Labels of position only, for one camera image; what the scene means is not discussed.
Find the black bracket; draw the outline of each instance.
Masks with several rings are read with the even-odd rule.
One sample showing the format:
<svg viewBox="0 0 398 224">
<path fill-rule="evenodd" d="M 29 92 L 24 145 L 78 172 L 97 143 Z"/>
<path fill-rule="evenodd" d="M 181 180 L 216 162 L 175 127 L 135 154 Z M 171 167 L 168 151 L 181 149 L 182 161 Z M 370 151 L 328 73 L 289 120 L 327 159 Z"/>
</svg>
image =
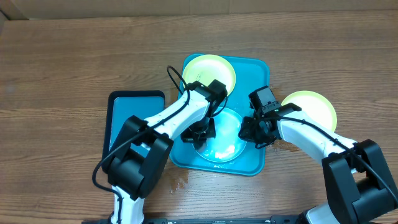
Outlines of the black bracket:
<svg viewBox="0 0 398 224">
<path fill-rule="evenodd" d="M 380 147 L 372 140 L 354 145 L 353 150 L 387 183 L 395 195 L 398 190 Z M 397 208 L 386 188 L 370 172 L 366 178 L 354 180 L 351 169 L 364 172 L 350 152 L 332 153 L 322 159 L 326 194 L 330 210 L 344 223 L 365 223 Z"/>
<path fill-rule="evenodd" d="M 261 87 L 249 94 L 253 117 L 244 117 L 239 131 L 239 138 L 254 142 L 256 149 L 273 144 L 280 139 L 277 118 L 301 108 L 293 103 L 281 106 L 268 86 Z"/>
<path fill-rule="evenodd" d="M 213 80 L 209 86 L 195 81 L 188 84 L 188 89 L 203 95 L 210 104 L 205 117 L 193 123 L 181 133 L 183 142 L 193 143 L 195 148 L 198 149 L 207 139 L 216 137 L 216 128 L 212 116 L 220 103 L 226 98 L 227 91 L 225 85 L 218 80 Z"/>
<path fill-rule="evenodd" d="M 153 190 L 164 170 L 173 141 L 166 134 L 147 130 L 147 122 L 131 116 L 119 132 L 111 151 L 125 144 L 114 156 L 104 162 L 103 170 L 108 175 L 108 182 L 129 193 L 133 200 L 145 198 Z M 128 141 L 138 132 L 147 131 L 135 141 Z M 145 143 L 150 147 L 146 156 L 131 149 Z"/>
</svg>

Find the water spill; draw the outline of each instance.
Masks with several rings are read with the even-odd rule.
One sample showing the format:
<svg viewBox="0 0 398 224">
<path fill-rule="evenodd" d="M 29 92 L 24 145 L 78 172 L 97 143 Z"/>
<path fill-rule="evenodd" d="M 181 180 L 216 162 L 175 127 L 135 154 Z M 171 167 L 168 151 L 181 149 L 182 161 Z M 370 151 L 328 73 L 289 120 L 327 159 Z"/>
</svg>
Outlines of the water spill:
<svg viewBox="0 0 398 224">
<path fill-rule="evenodd" d="M 225 108 L 214 118 L 216 137 L 207 139 L 197 153 L 211 162 L 228 162 L 238 157 L 246 146 L 246 141 L 238 137 L 242 117 L 237 112 Z"/>
<path fill-rule="evenodd" d="M 170 194 L 174 193 L 179 189 L 185 189 L 187 187 L 191 187 L 188 184 L 189 180 L 189 170 L 188 169 L 179 169 L 178 172 L 168 172 L 166 176 L 170 182 Z"/>
</svg>

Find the light green plate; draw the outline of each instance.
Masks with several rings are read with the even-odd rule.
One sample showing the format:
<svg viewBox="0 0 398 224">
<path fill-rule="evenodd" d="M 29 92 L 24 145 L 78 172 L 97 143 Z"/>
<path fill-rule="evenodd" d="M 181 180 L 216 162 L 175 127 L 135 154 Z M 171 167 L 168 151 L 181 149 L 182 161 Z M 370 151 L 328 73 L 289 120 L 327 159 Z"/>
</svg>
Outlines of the light green plate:
<svg viewBox="0 0 398 224">
<path fill-rule="evenodd" d="M 206 86 L 216 79 L 226 86 L 228 95 L 236 83 L 236 74 L 232 65 L 217 55 L 201 55 L 194 58 L 184 68 L 182 78 L 186 83 L 199 81 Z"/>
<path fill-rule="evenodd" d="M 330 131 L 336 130 L 336 111 L 328 99 L 321 94 L 313 91 L 297 91 L 287 96 L 282 105 L 287 103 L 294 103 L 301 107 L 309 117 Z"/>
</svg>

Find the blue tray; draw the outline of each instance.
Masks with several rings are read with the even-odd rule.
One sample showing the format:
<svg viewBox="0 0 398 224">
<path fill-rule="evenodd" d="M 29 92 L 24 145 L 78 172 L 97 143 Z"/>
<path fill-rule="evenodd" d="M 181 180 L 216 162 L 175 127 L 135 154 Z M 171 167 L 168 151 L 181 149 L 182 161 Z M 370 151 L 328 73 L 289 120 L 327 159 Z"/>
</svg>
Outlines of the blue tray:
<svg viewBox="0 0 398 224">
<path fill-rule="evenodd" d="M 183 69 L 192 59 L 201 55 L 192 54 L 188 56 L 184 61 Z M 258 59 L 222 57 L 231 63 L 236 73 L 235 88 L 228 97 L 226 107 L 237 112 L 242 118 L 252 116 L 253 109 L 249 107 L 249 94 L 260 87 L 269 85 L 268 66 Z M 264 148 L 256 149 L 254 143 L 248 142 L 243 152 L 232 161 L 211 162 L 200 156 L 192 144 L 183 143 L 181 138 L 177 138 L 174 141 L 170 158 L 179 167 L 229 174 L 256 175 L 264 168 L 266 150 Z"/>
<path fill-rule="evenodd" d="M 112 92 L 108 98 L 102 158 L 108 155 L 124 122 L 129 117 L 132 115 L 140 119 L 151 117 L 164 110 L 164 103 L 164 93 L 159 90 Z M 148 150 L 143 147 L 134 144 L 130 147 L 144 157 L 148 153 Z"/>
</svg>

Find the wooden table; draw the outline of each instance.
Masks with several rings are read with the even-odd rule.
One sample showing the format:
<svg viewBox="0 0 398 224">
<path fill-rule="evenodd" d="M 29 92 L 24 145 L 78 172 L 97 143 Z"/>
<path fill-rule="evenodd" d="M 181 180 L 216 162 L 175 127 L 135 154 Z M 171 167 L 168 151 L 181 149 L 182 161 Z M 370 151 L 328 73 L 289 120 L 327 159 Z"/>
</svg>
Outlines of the wooden table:
<svg viewBox="0 0 398 224">
<path fill-rule="evenodd" d="M 195 52 L 265 61 L 279 100 L 298 90 L 321 93 L 336 109 L 336 132 L 379 143 L 397 181 L 397 24 L 397 11 L 6 22 L 0 39 L 0 222 L 108 217 L 113 195 L 91 183 L 108 95 L 162 90 L 169 105 L 177 91 L 165 68 L 181 69 Z M 322 168 L 277 142 L 254 177 L 169 162 L 144 211 L 148 217 L 269 217 L 325 200 Z M 398 211 L 378 219 L 396 220 Z"/>
</svg>

